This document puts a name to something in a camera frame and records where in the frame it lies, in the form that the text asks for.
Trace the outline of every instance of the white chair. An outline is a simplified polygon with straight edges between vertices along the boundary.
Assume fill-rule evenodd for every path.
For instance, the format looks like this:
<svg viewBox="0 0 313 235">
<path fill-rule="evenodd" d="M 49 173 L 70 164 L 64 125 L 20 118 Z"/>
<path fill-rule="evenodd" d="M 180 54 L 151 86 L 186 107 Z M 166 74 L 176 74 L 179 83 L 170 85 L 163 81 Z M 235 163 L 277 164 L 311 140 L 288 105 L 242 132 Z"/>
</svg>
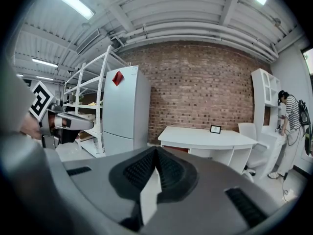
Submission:
<svg viewBox="0 0 313 235">
<path fill-rule="evenodd" d="M 253 140 L 257 140 L 254 123 L 239 123 L 238 127 L 240 134 Z M 256 145 L 253 146 L 251 150 L 250 156 L 246 163 L 247 169 L 245 169 L 242 174 L 245 174 L 252 182 L 254 182 L 252 176 L 256 174 L 256 171 L 253 170 L 253 168 L 256 168 L 260 165 L 264 165 L 268 160 L 267 157 L 263 156 L 260 151 L 255 149 L 257 145 L 268 149 L 268 145 L 258 142 Z"/>
</svg>

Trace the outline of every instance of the white refrigerator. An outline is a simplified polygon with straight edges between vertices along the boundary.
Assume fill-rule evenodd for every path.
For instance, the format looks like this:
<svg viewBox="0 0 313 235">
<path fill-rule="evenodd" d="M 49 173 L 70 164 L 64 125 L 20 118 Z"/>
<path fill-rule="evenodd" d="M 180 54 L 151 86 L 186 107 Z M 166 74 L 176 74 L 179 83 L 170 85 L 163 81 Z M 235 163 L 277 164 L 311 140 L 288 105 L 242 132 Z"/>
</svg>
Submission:
<svg viewBox="0 0 313 235">
<path fill-rule="evenodd" d="M 118 85 L 116 74 L 123 78 Z M 147 146 L 151 85 L 138 66 L 112 70 L 103 94 L 103 143 L 106 156 Z"/>
</svg>

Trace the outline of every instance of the picture frame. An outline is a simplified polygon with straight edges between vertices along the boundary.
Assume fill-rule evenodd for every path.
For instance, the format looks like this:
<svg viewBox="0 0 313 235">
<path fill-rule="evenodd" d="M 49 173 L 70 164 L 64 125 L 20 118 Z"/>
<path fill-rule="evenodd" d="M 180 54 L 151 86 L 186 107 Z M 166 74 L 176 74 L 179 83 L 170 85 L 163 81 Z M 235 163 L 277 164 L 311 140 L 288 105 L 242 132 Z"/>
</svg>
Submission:
<svg viewBox="0 0 313 235">
<path fill-rule="evenodd" d="M 221 130 L 222 130 L 222 127 L 221 127 L 221 126 L 218 126 L 218 125 L 211 125 L 210 132 L 220 134 L 220 133 L 221 133 Z"/>
</svg>

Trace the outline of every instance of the black hair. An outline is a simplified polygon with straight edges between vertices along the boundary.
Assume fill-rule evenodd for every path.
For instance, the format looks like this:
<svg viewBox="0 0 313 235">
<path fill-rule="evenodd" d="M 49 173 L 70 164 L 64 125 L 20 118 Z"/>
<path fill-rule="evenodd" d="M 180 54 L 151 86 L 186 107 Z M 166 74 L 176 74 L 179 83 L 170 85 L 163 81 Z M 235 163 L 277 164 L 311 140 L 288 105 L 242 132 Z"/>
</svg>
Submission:
<svg viewBox="0 0 313 235">
<path fill-rule="evenodd" d="M 288 92 L 285 92 L 285 91 L 280 91 L 280 92 L 278 93 L 278 98 L 279 98 L 279 100 L 280 100 L 282 97 L 284 97 L 284 99 L 287 99 L 288 96 L 289 96 L 289 93 L 288 93 Z"/>
</svg>

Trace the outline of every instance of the white pants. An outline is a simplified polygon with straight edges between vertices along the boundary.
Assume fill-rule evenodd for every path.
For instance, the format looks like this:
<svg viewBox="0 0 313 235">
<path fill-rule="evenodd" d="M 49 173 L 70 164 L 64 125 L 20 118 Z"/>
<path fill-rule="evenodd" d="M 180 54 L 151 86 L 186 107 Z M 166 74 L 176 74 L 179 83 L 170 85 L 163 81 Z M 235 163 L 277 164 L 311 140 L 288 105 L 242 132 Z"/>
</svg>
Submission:
<svg viewBox="0 0 313 235">
<path fill-rule="evenodd" d="M 277 172 L 284 176 L 290 169 L 293 167 L 294 158 L 296 156 L 297 151 L 304 149 L 304 127 L 301 126 L 298 129 L 292 129 L 290 133 L 286 131 L 288 139 L 286 148 L 284 151 L 283 159 L 278 167 Z"/>
</svg>

